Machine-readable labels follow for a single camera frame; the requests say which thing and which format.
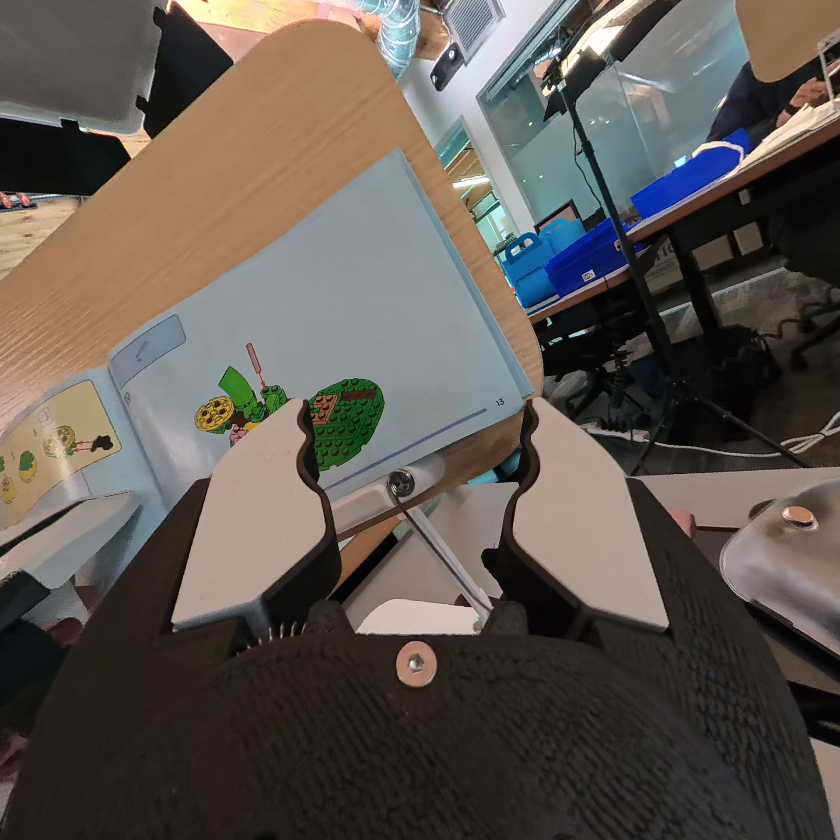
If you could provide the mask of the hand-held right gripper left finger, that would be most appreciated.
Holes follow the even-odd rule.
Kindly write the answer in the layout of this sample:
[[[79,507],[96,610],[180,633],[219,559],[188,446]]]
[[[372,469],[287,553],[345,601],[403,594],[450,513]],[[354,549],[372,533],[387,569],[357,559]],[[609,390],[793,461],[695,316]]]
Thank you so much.
[[[184,632],[233,619],[248,632],[302,632],[341,570],[309,404],[293,398],[213,469],[172,627]]]

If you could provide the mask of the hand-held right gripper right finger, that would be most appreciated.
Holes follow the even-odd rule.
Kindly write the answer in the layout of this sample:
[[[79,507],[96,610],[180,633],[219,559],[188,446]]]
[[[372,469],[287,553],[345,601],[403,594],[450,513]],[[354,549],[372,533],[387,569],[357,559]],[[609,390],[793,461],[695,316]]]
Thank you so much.
[[[583,635],[594,619],[661,634],[669,619],[622,469],[541,397],[521,426],[517,483],[482,560],[532,635]]]

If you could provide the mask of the black office chair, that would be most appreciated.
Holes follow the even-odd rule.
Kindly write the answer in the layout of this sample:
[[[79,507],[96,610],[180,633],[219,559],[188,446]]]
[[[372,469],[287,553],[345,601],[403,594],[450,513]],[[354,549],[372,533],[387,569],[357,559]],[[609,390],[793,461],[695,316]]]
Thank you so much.
[[[593,422],[610,432],[650,428],[648,410],[629,393],[626,341],[621,330],[600,327],[557,339],[543,350],[546,375],[559,381],[575,372],[586,376],[586,386],[563,399],[562,410],[569,419]]]

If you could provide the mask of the blue storage bin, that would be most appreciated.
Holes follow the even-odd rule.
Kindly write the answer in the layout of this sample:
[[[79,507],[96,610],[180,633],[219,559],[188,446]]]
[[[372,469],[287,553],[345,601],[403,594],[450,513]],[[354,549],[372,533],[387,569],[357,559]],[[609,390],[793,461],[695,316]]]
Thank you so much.
[[[723,140],[706,142],[670,173],[632,195],[633,206],[642,219],[660,214],[729,175],[753,148],[745,129],[739,129]]]
[[[552,257],[544,270],[553,291],[563,298],[626,265],[613,221],[607,218]]]

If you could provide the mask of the grey plastic pouch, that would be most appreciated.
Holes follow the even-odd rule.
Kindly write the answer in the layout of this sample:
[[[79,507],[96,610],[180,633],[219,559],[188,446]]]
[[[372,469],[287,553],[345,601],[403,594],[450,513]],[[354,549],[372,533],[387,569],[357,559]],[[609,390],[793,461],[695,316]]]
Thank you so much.
[[[742,601],[839,656],[839,479],[773,499],[725,544],[724,581]]]

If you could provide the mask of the instruction booklet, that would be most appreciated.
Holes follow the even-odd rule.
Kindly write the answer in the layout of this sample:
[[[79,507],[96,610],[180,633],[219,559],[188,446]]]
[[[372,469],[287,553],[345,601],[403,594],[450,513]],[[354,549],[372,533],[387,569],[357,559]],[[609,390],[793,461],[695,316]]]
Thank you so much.
[[[515,416],[533,391],[399,150],[106,359],[2,437],[2,528],[130,491],[140,519],[118,571],[294,399],[334,503]]]

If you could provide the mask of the long wooden table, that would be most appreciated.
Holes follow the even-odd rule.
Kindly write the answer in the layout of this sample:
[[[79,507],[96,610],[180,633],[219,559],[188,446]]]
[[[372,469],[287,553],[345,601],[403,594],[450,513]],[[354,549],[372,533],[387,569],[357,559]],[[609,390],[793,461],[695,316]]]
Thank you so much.
[[[719,330],[718,309],[692,253],[703,245],[777,214],[838,182],[838,103],[810,111],[820,122],[797,123],[804,132],[774,133],[783,144],[636,225],[634,243],[648,245],[638,264],[647,271],[663,240],[674,247],[682,281],[703,333]]]

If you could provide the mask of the vent grille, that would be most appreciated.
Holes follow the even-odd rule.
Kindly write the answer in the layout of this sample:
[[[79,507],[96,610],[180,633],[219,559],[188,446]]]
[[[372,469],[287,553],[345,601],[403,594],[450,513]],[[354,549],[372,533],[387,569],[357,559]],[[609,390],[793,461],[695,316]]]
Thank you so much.
[[[505,17],[498,1],[447,1],[443,20],[451,41],[468,64]]]

